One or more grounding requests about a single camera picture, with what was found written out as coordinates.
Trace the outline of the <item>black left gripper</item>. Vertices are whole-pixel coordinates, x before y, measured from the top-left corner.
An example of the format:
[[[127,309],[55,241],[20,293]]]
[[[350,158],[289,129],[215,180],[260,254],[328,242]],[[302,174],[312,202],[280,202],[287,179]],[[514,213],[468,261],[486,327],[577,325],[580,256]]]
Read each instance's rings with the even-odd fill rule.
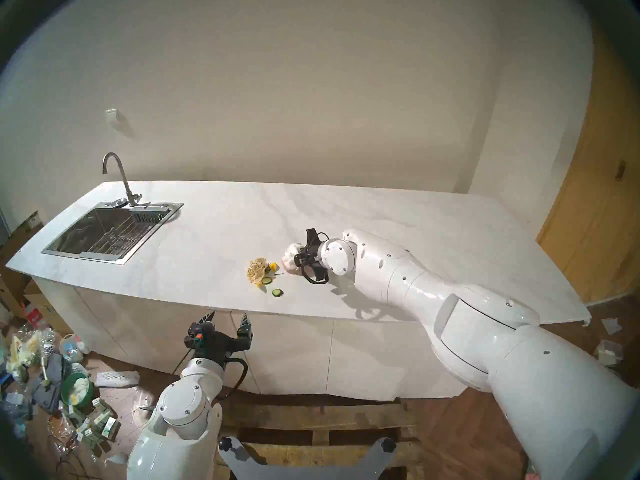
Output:
[[[205,359],[216,363],[225,363],[226,359],[239,351],[248,351],[252,345],[252,325],[248,314],[244,313],[233,338],[215,329],[215,311],[202,316],[187,330],[184,345],[193,350],[194,359]]]

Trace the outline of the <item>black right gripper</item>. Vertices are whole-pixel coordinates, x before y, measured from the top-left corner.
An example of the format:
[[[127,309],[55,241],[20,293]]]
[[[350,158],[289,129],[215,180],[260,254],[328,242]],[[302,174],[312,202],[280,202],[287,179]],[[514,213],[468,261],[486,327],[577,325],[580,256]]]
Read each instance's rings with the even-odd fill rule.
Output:
[[[297,246],[297,252],[294,254],[294,264],[298,268],[313,267],[322,268],[321,247],[323,243],[319,243],[318,232],[315,228],[306,229],[306,244]]]

